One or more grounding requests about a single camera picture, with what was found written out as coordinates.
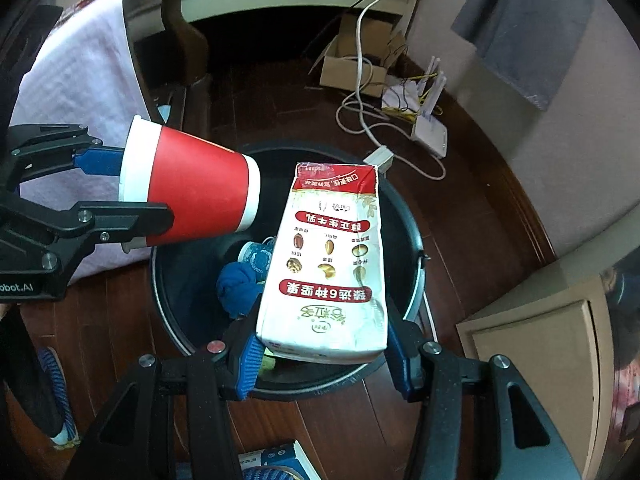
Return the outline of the beige nightstand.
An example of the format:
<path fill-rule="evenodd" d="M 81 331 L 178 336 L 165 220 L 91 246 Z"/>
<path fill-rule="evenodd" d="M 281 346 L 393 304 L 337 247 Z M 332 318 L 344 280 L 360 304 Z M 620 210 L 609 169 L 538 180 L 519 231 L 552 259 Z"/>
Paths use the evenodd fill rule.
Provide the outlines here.
<path fill-rule="evenodd" d="M 586 479 L 620 477 L 639 435 L 639 216 L 627 214 L 457 326 L 468 358 L 504 354 Z"/>

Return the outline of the blue cloth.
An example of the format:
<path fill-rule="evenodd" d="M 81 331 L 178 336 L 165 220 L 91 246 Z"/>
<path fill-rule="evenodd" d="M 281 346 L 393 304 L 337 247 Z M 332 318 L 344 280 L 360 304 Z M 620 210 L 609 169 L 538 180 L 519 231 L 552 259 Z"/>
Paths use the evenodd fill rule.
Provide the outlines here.
<path fill-rule="evenodd" d="M 216 281 L 218 301 L 234 320 L 250 314 L 263 290 L 264 285 L 258 282 L 255 270 L 244 262 L 226 264 Z"/>

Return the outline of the blue striped shoe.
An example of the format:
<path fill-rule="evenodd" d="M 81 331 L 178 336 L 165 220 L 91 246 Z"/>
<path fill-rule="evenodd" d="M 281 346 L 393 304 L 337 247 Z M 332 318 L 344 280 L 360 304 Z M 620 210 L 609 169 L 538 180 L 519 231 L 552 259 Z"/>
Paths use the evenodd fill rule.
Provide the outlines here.
<path fill-rule="evenodd" d="M 52 442 L 58 450 L 74 448 L 80 442 L 80 435 L 68 400 L 67 382 L 58 354 L 52 347 L 41 348 L 37 352 L 43 373 L 50 382 L 56 406 L 63 414 L 63 429 Z"/>

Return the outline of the black trash bin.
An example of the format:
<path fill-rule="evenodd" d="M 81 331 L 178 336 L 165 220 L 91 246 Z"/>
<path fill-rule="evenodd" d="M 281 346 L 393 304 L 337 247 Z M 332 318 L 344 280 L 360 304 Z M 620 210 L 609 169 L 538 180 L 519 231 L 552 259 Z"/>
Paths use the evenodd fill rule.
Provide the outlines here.
<path fill-rule="evenodd" d="M 250 318 L 240 396 L 320 396 L 383 364 L 408 392 L 400 335 L 425 271 L 405 201 L 375 166 L 320 146 L 255 144 L 246 159 L 260 188 L 250 226 L 153 250 L 170 338 L 190 356 Z"/>

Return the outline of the grey curtain right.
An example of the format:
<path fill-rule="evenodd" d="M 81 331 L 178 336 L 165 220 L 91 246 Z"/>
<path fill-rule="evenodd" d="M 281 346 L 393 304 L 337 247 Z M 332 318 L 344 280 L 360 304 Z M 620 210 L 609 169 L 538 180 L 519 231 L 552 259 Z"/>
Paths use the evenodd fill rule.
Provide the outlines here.
<path fill-rule="evenodd" d="M 594 0 L 466 0 L 451 29 L 496 77 L 548 110 L 572 65 Z"/>

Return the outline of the red paper cup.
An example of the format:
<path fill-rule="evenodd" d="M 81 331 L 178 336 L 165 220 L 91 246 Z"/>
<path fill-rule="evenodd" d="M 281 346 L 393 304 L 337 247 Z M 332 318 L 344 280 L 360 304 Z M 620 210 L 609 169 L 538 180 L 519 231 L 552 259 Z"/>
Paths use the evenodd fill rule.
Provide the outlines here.
<path fill-rule="evenodd" d="M 122 249 L 244 231 L 255 220 L 261 185 L 254 158 L 136 116 L 122 156 L 118 199 L 165 204 L 174 222 Z"/>

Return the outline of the red white milk carton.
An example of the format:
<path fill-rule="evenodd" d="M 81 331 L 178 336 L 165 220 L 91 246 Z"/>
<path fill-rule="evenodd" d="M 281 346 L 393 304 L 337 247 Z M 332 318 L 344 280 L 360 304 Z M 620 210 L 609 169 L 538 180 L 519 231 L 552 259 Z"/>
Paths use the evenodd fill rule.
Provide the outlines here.
<path fill-rule="evenodd" d="M 387 347 L 378 170 L 300 162 L 256 334 L 278 358 L 360 364 Z"/>

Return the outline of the white wifi router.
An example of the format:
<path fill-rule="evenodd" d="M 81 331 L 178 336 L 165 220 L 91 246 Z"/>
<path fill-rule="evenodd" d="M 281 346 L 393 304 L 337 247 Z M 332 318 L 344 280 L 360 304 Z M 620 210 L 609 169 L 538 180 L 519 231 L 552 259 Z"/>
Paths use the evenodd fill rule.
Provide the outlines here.
<path fill-rule="evenodd" d="M 409 138 L 438 159 L 443 159 L 448 150 L 448 130 L 436 117 L 437 102 L 446 82 L 440 58 L 432 56 L 424 74 L 388 76 L 382 94 L 382 112 L 410 122 Z"/>

